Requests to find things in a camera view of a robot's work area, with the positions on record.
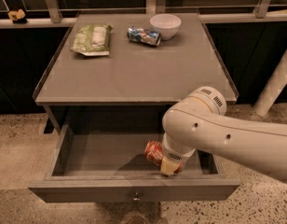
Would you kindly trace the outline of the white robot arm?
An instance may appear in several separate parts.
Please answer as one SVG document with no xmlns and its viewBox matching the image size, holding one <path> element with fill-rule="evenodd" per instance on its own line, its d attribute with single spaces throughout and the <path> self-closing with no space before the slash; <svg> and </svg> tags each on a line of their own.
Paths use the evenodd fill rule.
<svg viewBox="0 0 287 224">
<path fill-rule="evenodd" d="M 173 105 L 162 126 L 166 175 L 201 150 L 287 184 L 287 125 L 228 117 L 226 99 L 212 87 L 200 87 Z"/>
</svg>

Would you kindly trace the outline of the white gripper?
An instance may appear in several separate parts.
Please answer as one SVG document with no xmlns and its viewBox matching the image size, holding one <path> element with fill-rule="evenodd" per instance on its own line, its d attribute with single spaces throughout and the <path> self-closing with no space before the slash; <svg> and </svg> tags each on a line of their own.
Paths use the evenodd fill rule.
<svg viewBox="0 0 287 224">
<path fill-rule="evenodd" d="M 162 159 L 160 172 L 164 175 L 174 175 L 182 169 L 182 162 L 191 158 L 196 150 L 175 141 L 165 133 L 162 139 L 162 151 L 165 157 Z"/>
</svg>

